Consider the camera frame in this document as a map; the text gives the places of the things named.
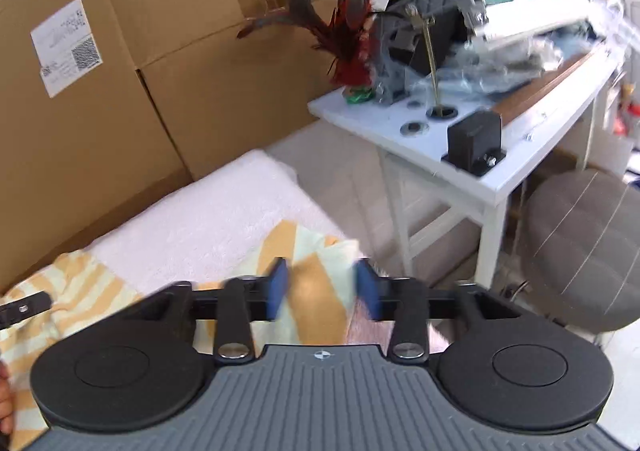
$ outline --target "yellow and white striped fabric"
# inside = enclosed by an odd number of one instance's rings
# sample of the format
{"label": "yellow and white striped fabric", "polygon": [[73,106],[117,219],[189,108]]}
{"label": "yellow and white striped fabric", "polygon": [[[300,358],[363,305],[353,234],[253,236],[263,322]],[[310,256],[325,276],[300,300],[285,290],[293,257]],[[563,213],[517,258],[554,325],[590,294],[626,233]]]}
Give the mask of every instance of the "yellow and white striped fabric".
{"label": "yellow and white striped fabric", "polygon": [[[278,320],[252,323],[257,352],[267,343],[343,344],[354,310],[352,267],[360,256],[357,241],[325,237],[283,221],[232,276],[263,275],[278,256],[289,261],[289,292]],[[219,286],[205,283],[197,288]],[[63,254],[52,265],[12,288],[2,303],[41,290],[51,296],[51,310],[0,331],[0,358],[8,365],[14,391],[16,420],[11,451],[24,449],[47,428],[29,384],[31,366],[39,355],[56,341],[140,298],[100,261],[82,251]],[[210,353],[214,328],[215,322],[198,323],[194,338],[198,351]]]}

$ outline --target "qr code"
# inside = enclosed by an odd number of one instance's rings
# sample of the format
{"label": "qr code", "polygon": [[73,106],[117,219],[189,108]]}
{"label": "qr code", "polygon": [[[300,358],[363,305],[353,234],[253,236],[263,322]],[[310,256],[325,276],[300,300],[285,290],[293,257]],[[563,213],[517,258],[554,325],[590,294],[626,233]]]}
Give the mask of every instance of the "qr code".
{"label": "qr code", "polygon": [[78,70],[87,70],[101,61],[93,36],[73,48],[71,54],[74,56]]}

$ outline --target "gray ribbed panel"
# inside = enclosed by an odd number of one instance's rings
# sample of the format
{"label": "gray ribbed panel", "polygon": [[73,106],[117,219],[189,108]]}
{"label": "gray ribbed panel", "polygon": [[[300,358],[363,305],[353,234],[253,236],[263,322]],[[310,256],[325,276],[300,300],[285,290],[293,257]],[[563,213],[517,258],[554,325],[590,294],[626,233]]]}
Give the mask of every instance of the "gray ribbed panel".
{"label": "gray ribbed panel", "polygon": [[377,347],[270,347],[224,368],[188,410],[123,435],[53,429],[29,451],[609,451],[596,426],[523,436],[460,413],[420,368],[385,361]]}

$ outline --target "round pouf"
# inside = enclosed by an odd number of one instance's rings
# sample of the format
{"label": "round pouf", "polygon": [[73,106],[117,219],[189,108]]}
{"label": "round pouf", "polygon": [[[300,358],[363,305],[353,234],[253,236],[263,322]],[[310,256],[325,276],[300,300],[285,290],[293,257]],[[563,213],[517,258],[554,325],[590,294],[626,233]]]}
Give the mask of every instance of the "round pouf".
{"label": "round pouf", "polygon": [[621,180],[587,170],[544,182],[520,254],[542,313],[596,334],[640,318],[640,192]]}

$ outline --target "human hand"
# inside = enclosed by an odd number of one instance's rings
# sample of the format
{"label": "human hand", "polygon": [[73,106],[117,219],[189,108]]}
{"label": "human hand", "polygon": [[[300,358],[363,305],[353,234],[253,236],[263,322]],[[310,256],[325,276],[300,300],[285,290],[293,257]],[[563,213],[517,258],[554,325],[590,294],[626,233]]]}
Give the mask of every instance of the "human hand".
{"label": "human hand", "polygon": [[10,435],[14,431],[14,400],[9,385],[9,369],[0,362],[0,432]]}

